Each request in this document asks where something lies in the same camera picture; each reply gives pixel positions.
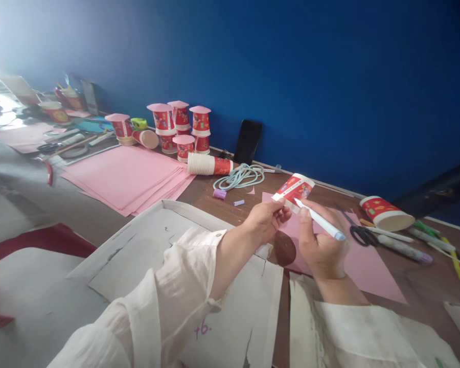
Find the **stack of pink paper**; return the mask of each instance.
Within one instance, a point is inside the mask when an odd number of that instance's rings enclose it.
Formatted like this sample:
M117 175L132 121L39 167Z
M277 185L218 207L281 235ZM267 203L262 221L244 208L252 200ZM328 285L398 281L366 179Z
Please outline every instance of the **stack of pink paper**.
M195 175L187 165L143 147L121 146L65 166L61 176L123 216L176 200Z

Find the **hand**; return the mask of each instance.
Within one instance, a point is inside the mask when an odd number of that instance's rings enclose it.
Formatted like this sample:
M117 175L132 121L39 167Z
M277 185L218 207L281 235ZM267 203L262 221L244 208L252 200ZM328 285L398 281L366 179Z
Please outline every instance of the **hand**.
M345 234L345 226L336 214L318 203L305 199L302 199L302 202ZM346 276L344 259L349 251L347 240L338 241L328 233L314 234L312 217L310 212L304 208L300 209L300 241L298 244L315 279L336 280Z
M284 203L284 199L259 203L254 206L242 224L257 236L259 245L269 242L280 226L291 218L291 210Z

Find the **purple eraser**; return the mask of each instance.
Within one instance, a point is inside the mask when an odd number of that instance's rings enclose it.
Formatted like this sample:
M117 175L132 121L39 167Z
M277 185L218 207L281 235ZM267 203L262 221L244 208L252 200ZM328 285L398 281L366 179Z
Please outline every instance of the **purple eraser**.
M220 199L225 199L226 191L223 191L221 189L215 189L215 191L213 192L213 197L220 198Z

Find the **right hand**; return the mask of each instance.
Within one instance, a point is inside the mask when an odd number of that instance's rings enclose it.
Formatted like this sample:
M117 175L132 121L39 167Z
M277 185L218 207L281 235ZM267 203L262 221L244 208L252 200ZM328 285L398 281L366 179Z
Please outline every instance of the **right hand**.
M310 207L336 228L346 234L341 219L324 206L302 199ZM348 241L334 239L328 233L314 234L313 220L305 208L300 210L300 252L316 280L337 280L346 276L344 260L349 251Z

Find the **light blue cable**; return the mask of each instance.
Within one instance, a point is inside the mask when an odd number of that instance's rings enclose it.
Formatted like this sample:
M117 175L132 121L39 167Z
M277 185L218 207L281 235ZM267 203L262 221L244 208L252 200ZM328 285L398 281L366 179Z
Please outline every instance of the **light blue cable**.
M221 179L218 179L216 182L213 183L213 189L217 189L216 186L218 184L218 189L221 189L225 192L228 192L230 189L233 188L245 188L251 185L256 185L262 183L264 181L264 168L261 165L247 165L242 164L238 168L232 170L229 176L224 176ZM253 176L254 179L250 181L246 181L245 183L241 183L242 180L247 179L248 177Z

